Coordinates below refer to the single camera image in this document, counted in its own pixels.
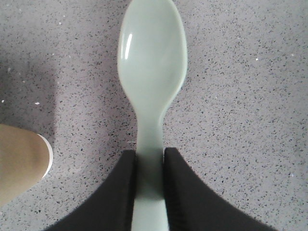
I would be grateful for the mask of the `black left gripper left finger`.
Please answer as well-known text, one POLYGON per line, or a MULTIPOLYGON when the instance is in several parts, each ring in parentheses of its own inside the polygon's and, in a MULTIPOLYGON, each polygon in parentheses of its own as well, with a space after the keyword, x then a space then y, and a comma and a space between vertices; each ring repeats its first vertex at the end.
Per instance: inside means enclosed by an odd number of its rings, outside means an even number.
POLYGON ((136 153, 124 150, 103 184, 48 231, 129 231, 136 191, 136 153))

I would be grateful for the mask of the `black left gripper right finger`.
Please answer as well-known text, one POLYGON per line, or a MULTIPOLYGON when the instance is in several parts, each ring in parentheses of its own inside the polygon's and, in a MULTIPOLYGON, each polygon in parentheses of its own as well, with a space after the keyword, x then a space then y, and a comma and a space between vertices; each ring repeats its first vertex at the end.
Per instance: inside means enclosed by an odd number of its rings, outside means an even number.
POLYGON ((270 231, 211 190, 176 148, 166 148, 164 195, 172 231, 270 231))

